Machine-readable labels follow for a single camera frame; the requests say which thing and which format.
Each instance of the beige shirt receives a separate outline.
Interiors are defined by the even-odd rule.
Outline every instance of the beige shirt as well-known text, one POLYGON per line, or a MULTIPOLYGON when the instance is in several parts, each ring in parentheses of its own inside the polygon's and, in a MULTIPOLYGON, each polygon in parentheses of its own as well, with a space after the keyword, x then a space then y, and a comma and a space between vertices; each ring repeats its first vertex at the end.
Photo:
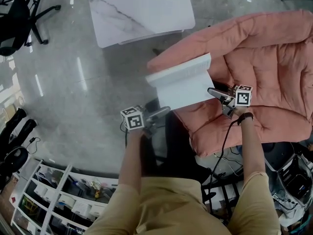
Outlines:
POLYGON ((139 195, 119 185, 104 213, 85 235, 279 235, 268 177, 253 174, 244 186, 228 227, 206 211, 199 182, 143 178, 139 195))

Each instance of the black cable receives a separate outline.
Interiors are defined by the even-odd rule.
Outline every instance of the black cable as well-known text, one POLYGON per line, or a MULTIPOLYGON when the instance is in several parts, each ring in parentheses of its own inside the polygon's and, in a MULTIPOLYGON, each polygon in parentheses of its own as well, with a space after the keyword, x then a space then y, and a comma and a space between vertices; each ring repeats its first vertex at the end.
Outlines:
POLYGON ((240 155, 240 153, 235 153, 235 152, 233 152, 233 150, 231 149, 231 147, 230 147, 230 152, 231 152, 232 154, 235 154, 235 155, 240 155))
MULTIPOLYGON (((225 147, 225 143, 226 143, 226 140, 227 140, 227 137, 228 137, 228 133, 229 133, 229 131, 230 131, 231 126, 232 126, 234 123, 237 123, 237 122, 238 122, 238 120, 235 120, 235 121, 231 122, 231 124, 230 124, 230 126, 229 126, 229 128, 228 128, 228 130, 227 130, 226 137, 225 137, 225 139, 224 139, 224 143, 223 143, 223 146, 222 146, 222 153, 221 153, 221 156, 220 156, 219 160, 217 161, 217 163, 216 163, 216 165, 215 165, 215 167, 214 167, 214 169, 213 169, 213 171, 212 171, 211 180, 210 180, 210 187, 209 187, 209 194, 208 194, 209 196, 210 196, 210 193, 211 193, 211 186, 212 186, 213 175, 214 175, 215 170, 216 170, 217 166, 219 165, 219 163, 220 163, 220 161, 222 160, 222 157, 223 157, 223 155, 224 155, 224 147, 225 147)), ((213 214, 213 208, 212 208, 212 201, 211 201, 211 198, 209 199, 209 202, 210 202, 210 211, 211 211, 211 214, 213 214)))
POLYGON ((295 203, 293 208, 287 208, 286 206, 284 206, 282 203, 280 203, 276 198, 278 198, 280 201, 283 201, 283 202, 289 202, 288 200, 283 200, 281 199, 280 197, 278 197, 276 194, 273 195, 273 197, 275 198, 276 202, 279 203, 281 205, 281 207, 283 207, 284 209, 288 210, 288 211, 292 211, 294 208, 296 208, 296 206, 298 205, 298 203, 295 203))
POLYGON ((30 146, 30 144, 33 143, 36 139, 38 139, 38 141, 35 142, 36 150, 33 153, 30 153, 29 151, 27 151, 29 155, 33 155, 37 152, 37 143, 40 142, 41 139, 38 137, 32 138, 30 139, 28 146, 26 146, 26 149, 27 149, 30 146))
POLYGON ((125 133, 125 131, 123 131, 123 129, 122 129, 122 124, 123 124, 123 122, 121 122, 121 125, 119 126, 119 129, 120 129, 122 132, 125 133))
POLYGON ((228 160, 228 161, 231 161, 231 162, 236 162, 237 164, 243 166, 241 163, 237 162, 236 160, 231 160, 231 159, 228 159, 226 157, 223 157, 224 159, 228 160))
POLYGON ((286 199, 285 197, 284 197, 283 199, 281 199, 280 197, 278 197, 277 194, 278 194, 279 192, 281 192, 281 191, 284 191, 284 192, 285 192, 284 189, 280 189, 280 190, 278 190, 273 196, 274 196, 274 197, 277 197, 280 201, 289 202, 289 203, 294 204, 294 202, 292 202, 290 199, 286 199))
POLYGON ((126 128, 126 131, 125 131, 125 148, 127 147, 127 134, 128 134, 128 129, 126 128))

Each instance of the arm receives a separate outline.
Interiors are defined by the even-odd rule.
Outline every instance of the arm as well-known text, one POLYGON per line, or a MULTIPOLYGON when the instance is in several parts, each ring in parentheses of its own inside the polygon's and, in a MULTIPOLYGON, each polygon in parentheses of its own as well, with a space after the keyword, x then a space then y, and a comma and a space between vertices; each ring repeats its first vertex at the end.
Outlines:
POLYGON ((141 187, 141 161, 140 161, 140 140, 142 130, 134 130, 129 134, 129 142, 126 147, 122 168, 119 174, 118 183, 133 187, 140 193, 141 187))
MULTIPOLYGON (((247 107, 238 107, 235 114, 249 112, 247 107)), ((246 118, 241 122, 243 135, 243 159, 245 182, 253 172, 265 172, 265 159, 259 136, 255 130, 252 118, 246 118)))
MULTIPOLYGON (((245 112, 248 112, 246 107, 235 110, 239 116, 245 112)), ((241 129, 245 185, 227 228, 232 234, 240 235, 280 234, 279 219, 265 173, 264 153, 252 118, 243 120, 241 129)))
POLYGON ((135 233, 139 223, 141 134, 142 130, 130 132, 118 187, 102 215, 88 228, 85 235, 129 235, 135 233))

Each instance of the pink cushion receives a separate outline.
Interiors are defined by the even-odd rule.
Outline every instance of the pink cushion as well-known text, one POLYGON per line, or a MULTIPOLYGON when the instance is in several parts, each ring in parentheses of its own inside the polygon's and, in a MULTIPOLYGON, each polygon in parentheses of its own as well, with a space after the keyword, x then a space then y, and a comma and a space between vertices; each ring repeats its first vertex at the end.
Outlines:
MULTIPOLYGON (((301 141, 312 129, 313 15, 256 13, 198 31, 148 63, 151 73, 211 53, 213 80, 253 87, 255 126, 262 142, 301 141)), ((217 99, 176 110, 198 155, 222 147, 231 123, 217 99)), ((234 126, 226 146, 242 143, 234 126)))

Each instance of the electronic device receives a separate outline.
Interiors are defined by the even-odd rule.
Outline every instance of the electronic device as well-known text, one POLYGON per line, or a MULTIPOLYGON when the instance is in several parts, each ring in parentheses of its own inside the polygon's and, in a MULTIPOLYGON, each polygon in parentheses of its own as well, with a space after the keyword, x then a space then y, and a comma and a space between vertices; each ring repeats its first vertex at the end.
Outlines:
POLYGON ((251 105, 253 89, 251 86, 239 85, 231 87, 216 82, 214 82, 214 86, 216 88, 208 88, 207 91, 222 103, 222 112, 230 119, 232 119, 236 106, 248 107, 251 105))
POLYGON ((144 107, 136 105, 121 111, 123 124, 128 130, 144 128, 147 136, 155 131, 155 123, 171 111, 170 107, 163 107, 154 112, 148 112, 144 107))

